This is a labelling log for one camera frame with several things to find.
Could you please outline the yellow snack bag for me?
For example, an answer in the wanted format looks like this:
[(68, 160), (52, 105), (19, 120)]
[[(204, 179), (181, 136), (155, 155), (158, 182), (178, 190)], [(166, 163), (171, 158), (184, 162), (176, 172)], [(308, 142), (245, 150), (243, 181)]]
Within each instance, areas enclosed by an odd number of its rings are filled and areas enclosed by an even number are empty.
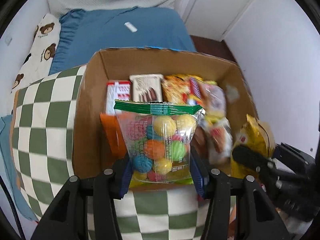
[[(236, 146), (244, 145), (266, 159), (273, 158), (276, 143), (269, 124), (249, 114), (246, 115), (246, 119), (246, 123), (243, 124), (239, 133), (236, 135), (233, 149), (235, 149)], [(252, 175), (255, 179), (258, 178), (258, 173), (255, 171), (255, 168), (253, 170), (247, 168), (237, 163), (234, 157), (231, 157), (231, 176), (243, 179), (247, 175)]]

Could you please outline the colourful candy ball bag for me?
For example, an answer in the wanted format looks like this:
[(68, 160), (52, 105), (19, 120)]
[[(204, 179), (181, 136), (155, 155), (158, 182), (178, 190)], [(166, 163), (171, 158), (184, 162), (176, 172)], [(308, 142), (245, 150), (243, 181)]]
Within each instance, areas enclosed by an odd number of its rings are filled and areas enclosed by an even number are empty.
[(114, 111), (135, 182), (191, 182), (191, 141), (202, 106), (117, 100)]

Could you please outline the white oat cookie pack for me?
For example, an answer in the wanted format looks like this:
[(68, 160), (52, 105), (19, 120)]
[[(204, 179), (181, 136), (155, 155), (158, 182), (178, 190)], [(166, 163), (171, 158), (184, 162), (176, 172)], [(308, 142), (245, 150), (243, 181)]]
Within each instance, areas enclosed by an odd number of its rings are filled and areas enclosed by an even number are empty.
[(224, 164), (231, 156), (233, 137), (227, 118), (210, 118), (205, 116), (200, 122), (208, 148), (208, 161), (212, 165)]

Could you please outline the brown cardboard box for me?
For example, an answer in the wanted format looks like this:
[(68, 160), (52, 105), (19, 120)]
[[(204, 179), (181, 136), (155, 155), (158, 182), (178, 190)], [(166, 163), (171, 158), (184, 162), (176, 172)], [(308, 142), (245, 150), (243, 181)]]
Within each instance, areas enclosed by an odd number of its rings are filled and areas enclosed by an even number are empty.
[(97, 176), (116, 161), (100, 122), (106, 108), (108, 80), (126, 80), (136, 74), (191, 74), (213, 80), (225, 91), (227, 119), (232, 135), (258, 117), (249, 86), (240, 67), (225, 59), (188, 51), (156, 48), (112, 48), (97, 51), (79, 87), (74, 121), (72, 165), (81, 179)]

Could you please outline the clear yellow bread pack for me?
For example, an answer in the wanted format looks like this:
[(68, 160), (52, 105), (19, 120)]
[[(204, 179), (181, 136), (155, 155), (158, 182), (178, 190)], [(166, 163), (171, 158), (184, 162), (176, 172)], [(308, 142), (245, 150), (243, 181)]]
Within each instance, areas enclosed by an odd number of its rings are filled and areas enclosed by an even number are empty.
[(226, 116), (226, 98), (223, 89), (215, 81), (201, 81), (199, 86), (206, 114), (211, 118), (224, 118)]

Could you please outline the orange snack packet left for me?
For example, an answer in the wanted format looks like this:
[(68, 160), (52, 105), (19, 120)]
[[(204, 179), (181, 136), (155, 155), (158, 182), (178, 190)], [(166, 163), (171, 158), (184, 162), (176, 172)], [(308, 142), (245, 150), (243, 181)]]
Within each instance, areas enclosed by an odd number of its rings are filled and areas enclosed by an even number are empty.
[(117, 117), (115, 115), (100, 113), (100, 121), (106, 133), (112, 155), (116, 159), (124, 158), (127, 148)]

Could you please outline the Sedaap cheese buldak noodle pack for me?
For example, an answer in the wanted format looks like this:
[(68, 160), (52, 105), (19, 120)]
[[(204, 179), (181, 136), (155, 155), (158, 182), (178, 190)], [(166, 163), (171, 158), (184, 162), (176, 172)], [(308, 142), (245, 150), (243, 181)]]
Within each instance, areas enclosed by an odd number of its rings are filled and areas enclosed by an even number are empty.
[(161, 81), (163, 101), (179, 105), (204, 106), (200, 90), (201, 77), (195, 75), (167, 75)]

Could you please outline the green white checkered cushion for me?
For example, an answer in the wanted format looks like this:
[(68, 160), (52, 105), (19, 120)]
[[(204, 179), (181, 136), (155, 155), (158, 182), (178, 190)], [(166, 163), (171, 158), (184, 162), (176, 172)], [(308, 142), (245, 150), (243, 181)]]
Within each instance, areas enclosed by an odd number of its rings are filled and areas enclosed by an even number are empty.
[[(73, 175), (73, 127), (85, 66), (39, 79), (21, 89), (12, 119), (14, 172), (20, 193), (41, 218)], [(128, 192), (115, 202), (123, 239), (199, 239), (208, 211), (192, 186)]]

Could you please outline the Franzzi chocolate wafer pack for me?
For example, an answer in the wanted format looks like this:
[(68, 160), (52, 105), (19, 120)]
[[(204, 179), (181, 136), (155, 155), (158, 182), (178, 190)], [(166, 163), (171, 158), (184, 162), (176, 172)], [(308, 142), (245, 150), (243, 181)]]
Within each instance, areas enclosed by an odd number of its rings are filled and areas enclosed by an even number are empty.
[(162, 102), (162, 74), (130, 75), (132, 82), (132, 101), (134, 102)]

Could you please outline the red white snack pack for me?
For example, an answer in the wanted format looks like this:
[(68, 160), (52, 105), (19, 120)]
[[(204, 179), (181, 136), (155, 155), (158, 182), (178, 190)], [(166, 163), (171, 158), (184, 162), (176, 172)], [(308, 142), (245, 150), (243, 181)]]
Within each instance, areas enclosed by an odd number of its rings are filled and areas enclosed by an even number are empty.
[(116, 100), (130, 100), (131, 82), (127, 80), (111, 80), (107, 82), (106, 114), (115, 115)]

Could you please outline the white door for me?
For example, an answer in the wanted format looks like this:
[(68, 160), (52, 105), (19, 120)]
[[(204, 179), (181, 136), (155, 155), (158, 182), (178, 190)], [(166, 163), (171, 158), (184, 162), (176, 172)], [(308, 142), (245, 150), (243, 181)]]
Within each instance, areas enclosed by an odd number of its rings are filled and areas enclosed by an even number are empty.
[(253, 0), (189, 0), (182, 19), (189, 35), (222, 41)]

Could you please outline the bear print pillow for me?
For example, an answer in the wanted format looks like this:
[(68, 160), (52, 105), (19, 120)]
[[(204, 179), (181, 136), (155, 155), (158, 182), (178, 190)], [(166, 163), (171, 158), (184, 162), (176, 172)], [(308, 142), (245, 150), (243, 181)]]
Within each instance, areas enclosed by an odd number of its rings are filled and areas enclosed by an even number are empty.
[(34, 41), (16, 80), (11, 93), (29, 86), (48, 76), (60, 40), (61, 24), (52, 14), (46, 14), (37, 25)]

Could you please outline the white remote control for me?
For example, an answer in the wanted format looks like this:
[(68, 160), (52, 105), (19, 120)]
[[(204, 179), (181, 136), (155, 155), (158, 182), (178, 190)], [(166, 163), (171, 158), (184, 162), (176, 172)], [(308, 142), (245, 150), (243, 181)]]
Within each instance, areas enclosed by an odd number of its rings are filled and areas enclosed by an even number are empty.
[(125, 27), (127, 27), (127, 29), (129, 29), (129, 31), (131, 31), (132, 33), (136, 33), (137, 32), (137, 28), (130, 22), (125, 22), (124, 23)]

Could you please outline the blue bed sheet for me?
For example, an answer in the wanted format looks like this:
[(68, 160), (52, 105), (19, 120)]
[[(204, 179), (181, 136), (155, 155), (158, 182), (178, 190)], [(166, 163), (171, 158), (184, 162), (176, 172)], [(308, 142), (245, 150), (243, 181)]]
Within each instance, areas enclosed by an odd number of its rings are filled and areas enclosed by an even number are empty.
[[(59, 21), (60, 40), (50, 74), (86, 64), (96, 51), (106, 48), (196, 50), (184, 22), (173, 9), (74, 9), (61, 16)], [(125, 22), (132, 23), (137, 32), (129, 31)]]

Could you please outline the wall socket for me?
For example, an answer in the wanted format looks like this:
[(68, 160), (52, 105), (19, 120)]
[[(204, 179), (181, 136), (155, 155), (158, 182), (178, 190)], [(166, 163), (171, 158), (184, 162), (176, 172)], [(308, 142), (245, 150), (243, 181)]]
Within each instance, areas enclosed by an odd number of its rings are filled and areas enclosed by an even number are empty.
[(10, 45), (11, 41), (12, 41), (12, 36), (11, 35), (6, 36), (4, 42), (7, 46)]

